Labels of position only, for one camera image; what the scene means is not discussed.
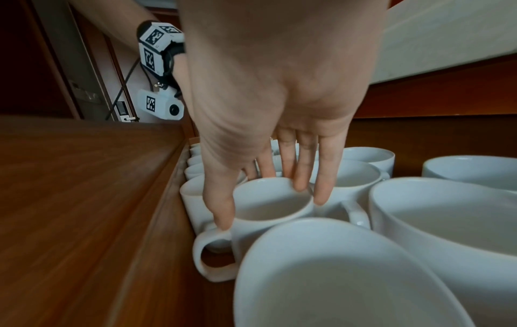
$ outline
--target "hand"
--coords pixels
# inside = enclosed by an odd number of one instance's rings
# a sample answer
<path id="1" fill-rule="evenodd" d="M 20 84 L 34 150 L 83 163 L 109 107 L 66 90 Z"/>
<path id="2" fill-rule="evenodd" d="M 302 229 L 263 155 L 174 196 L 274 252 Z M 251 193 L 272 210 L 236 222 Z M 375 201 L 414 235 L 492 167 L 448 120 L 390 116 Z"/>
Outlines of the hand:
<path id="1" fill-rule="evenodd" d="M 220 228 L 231 227 L 239 171 L 258 157 L 270 174 L 264 145 L 277 125 L 283 172 L 298 190 L 308 185 L 319 143 L 315 203 L 328 200 L 373 72 L 386 8 L 378 0 L 180 2 L 203 196 Z"/>

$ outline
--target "wrist-mounted device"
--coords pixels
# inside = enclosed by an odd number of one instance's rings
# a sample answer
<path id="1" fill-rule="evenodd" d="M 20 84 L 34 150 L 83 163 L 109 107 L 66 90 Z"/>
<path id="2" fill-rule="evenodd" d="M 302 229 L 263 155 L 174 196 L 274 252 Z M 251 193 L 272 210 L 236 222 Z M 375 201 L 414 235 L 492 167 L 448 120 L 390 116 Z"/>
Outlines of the wrist-mounted device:
<path id="1" fill-rule="evenodd" d="M 172 24 L 148 20 L 138 27 L 137 37 L 143 66 L 161 85 L 176 89 L 174 96 L 180 97 L 181 90 L 172 70 L 174 56 L 185 53 L 183 33 Z"/>

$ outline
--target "qr code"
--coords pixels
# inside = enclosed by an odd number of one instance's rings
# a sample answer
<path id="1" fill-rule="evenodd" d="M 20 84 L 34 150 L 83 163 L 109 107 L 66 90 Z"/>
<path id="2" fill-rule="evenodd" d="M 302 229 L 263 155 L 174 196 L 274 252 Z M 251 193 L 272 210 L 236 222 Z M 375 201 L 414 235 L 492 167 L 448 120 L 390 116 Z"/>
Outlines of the qr code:
<path id="1" fill-rule="evenodd" d="M 151 51 L 144 49 L 145 65 L 155 71 L 155 56 Z"/>
<path id="2" fill-rule="evenodd" d="M 150 45 L 154 45 L 156 42 L 158 42 L 158 40 L 160 40 L 162 38 L 162 36 L 164 35 L 163 32 L 160 32 L 158 30 L 154 30 L 151 35 L 149 35 L 147 37 L 147 39 L 145 39 L 145 41 L 147 43 L 149 43 Z"/>
<path id="3" fill-rule="evenodd" d="M 160 28 L 169 34 L 181 33 L 180 30 L 175 28 L 174 26 L 160 26 Z"/>
<path id="4" fill-rule="evenodd" d="M 149 111 L 155 112 L 156 110 L 156 99 L 150 96 L 147 96 L 147 103 L 145 104 L 145 108 Z"/>

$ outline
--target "finger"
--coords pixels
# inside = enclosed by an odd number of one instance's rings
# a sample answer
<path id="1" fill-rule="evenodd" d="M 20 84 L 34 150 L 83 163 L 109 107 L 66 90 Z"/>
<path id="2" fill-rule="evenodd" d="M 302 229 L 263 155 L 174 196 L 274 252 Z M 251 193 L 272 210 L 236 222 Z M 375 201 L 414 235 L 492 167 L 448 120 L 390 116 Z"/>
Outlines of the finger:
<path id="1" fill-rule="evenodd" d="M 348 127 L 334 136 L 319 137 L 319 169 L 314 186 L 314 203 L 324 205 L 336 184 Z"/>
<path id="2" fill-rule="evenodd" d="M 235 217 L 233 191 L 240 170 L 221 164 L 212 156 L 211 151 L 207 151 L 203 141 L 201 141 L 201 155 L 205 168 L 203 201 L 208 210 L 214 214 L 217 227 L 227 230 L 232 226 Z"/>
<path id="3" fill-rule="evenodd" d="M 304 131 L 296 131 L 300 152 L 296 163 L 293 187 L 301 192 L 309 186 L 309 179 L 312 174 L 312 167 L 318 148 L 318 136 Z"/>
<path id="4" fill-rule="evenodd" d="M 244 166 L 244 172 L 246 173 L 246 176 L 248 177 L 248 180 L 254 180 L 259 177 L 259 173 L 257 172 L 257 165 L 255 164 L 255 161 L 246 164 Z"/>
<path id="5" fill-rule="evenodd" d="M 293 178 L 296 168 L 296 132 L 291 128 L 277 129 L 278 146 L 284 177 Z"/>
<path id="6" fill-rule="evenodd" d="M 262 177 L 276 177 L 275 166 L 273 165 L 273 156 L 271 154 L 271 142 L 268 140 L 265 147 L 260 151 L 257 157 L 258 168 Z"/>

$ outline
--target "cord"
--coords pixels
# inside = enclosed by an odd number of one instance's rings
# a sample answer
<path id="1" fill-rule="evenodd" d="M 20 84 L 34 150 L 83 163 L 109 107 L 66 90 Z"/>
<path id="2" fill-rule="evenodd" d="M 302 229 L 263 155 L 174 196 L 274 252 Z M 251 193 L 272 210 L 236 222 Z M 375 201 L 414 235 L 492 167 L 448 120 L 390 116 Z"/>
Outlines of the cord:
<path id="1" fill-rule="evenodd" d="M 144 68 L 144 65 L 142 65 L 142 62 L 140 61 L 140 68 L 142 69 L 142 72 L 144 72 L 145 77 L 147 77 L 147 82 L 149 82 L 149 91 L 154 92 L 155 89 L 152 87 L 151 79 L 149 78 L 149 75 L 147 75 L 147 71 Z"/>
<path id="2" fill-rule="evenodd" d="M 113 111 L 115 110 L 115 107 L 117 105 L 117 101 L 120 98 L 120 96 L 122 95 L 122 91 L 124 90 L 124 86 L 127 85 L 128 81 L 129 81 L 129 78 L 131 77 L 131 74 L 133 74 L 133 71 L 135 70 L 136 65 L 138 65 L 139 62 L 140 62 L 140 57 L 138 57 L 136 59 L 135 63 L 131 66 L 131 69 L 129 70 L 127 76 L 124 79 L 124 85 L 122 85 L 120 87 L 120 90 L 118 91 L 118 94 L 115 97 L 115 101 L 113 101 L 113 104 L 111 105 L 111 109 L 109 110 L 108 115 L 106 116 L 106 118 L 104 120 L 109 120 L 109 118 L 111 117 L 111 114 L 113 113 Z"/>

